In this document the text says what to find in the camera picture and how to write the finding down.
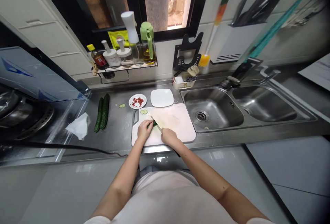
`white plate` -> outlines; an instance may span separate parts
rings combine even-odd
[[[173,93],[170,89],[153,90],[150,95],[150,100],[154,107],[167,107],[174,103]]]
[[[136,102],[135,103],[135,106],[133,106],[133,99],[134,98],[141,98],[143,100],[143,102],[141,103],[141,106],[140,106],[140,104],[138,102]],[[130,107],[133,108],[133,109],[140,109],[140,108],[144,107],[146,103],[147,103],[147,98],[143,94],[140,94],[140,93],[139,94],[136,94],[136,95],[133,95],[130,98],[129,102],[128,102],[128,104],[130,105]]]

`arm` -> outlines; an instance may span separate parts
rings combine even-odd
[[[181,156],[199,185],[210,193],[238,224],[246,224],[254,217],[268,220],[242,193],[188,149],[174,131],[163,128],[162,141]]]
[[[140,124],[133,148],[90,218],[101,215],[112,221],[130,199],[141,151],[153,127],[147,126],[152,122],[145,120]]]

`spice rack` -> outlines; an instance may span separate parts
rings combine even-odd
[[[129,65],[125,65],[125,67],[124,66],[119,66],[117,68],[110,68],[109,67],[109,68],[97,71],[97,74],[102,74],[102,73],[107,73],[107,72],[116,72],[116,71],[122,71],[122,70],[137,69],[137,68],[150,68],[150,67],[158,66],[158,62],[157,61],[150,61],[150,62],[130,64],[130,65],[131,65],[131,67],[127,67]]]
[[[130,69],[139,69],[139,68],[151,68],[151,67],[158,67],[158,62],[157,61],[147,61],[147,62],[141,62],[141,63],[135,63],[135,64],[131,64],[130,67],[127,67],[129,65],[125,65],[125,66],[119,66],[116,68],[106,68],[106,69],[100,69],[99,71],[97,71],[98,76],[100,77],[100,83],[101,84],[113,84],[113,83],[119,83],[119,82],[126,82],[130,80],[130,73],[128,72],[128,70]],[[127,80],[123,80],[123,81],[115,81],[115,82],[107,82],[104,83],[102,82],[102,74],[104,73],[109,73],[109,72],[117,72],[117,71],[123,71],[125,70],[127,72]]]

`person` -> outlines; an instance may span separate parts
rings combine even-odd
[[[154,171],[134,186],[152,122],[145,120],[139,126],[132,150],[85,224],[272,224],[170,129],[162,129],[162,141],[181,156],[193,176],[183,171]]]

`stainless steel sink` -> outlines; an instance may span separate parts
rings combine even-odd
[[[288,103],[264,87],[237,88],[233,96],[248,114],[264,122],[289,121],[298,116]]]
[[[235,127],[244,121],[241,110],[219,88],[184,92],[183,98],[197,132]]]
[[[197,133],[315,121],[317,118],[274,84],[244,81],[180,91]]]

